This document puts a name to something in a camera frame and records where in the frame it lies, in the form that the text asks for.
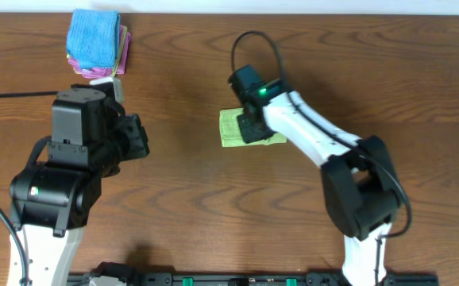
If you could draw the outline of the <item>green microfiber cloth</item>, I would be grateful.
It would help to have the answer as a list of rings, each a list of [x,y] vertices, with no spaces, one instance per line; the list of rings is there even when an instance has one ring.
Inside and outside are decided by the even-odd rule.
[[[281,133],[275,133],[272,137],[251,143],[245,143],[237,123],[237,116],[242,115],[242,108],[221,110],[219,113],[219,132],[222,147],[243,147],[251,145],[274,145],[287,142],[287,138]]]

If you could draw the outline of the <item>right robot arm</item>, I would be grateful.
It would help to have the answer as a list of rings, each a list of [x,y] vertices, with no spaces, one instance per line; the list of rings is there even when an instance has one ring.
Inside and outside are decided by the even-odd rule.
[[[347,282],[381,285],[392,223],[399,208],[411,206],[384,142],[336,127],[278,79],[231,79],[229,85],[251,122],[284,135],[320,168],[326,211],[344,235]]]

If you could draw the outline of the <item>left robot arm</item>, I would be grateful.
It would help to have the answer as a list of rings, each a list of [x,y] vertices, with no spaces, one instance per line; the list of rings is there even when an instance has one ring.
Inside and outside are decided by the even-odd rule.
[[[74,85],[52,104],[52,133],[33,147],[10,184],[9,285],[65,285],[102,179],[120,163],[145,158],[148,138],[136,114],[126,114],[121,88]]]

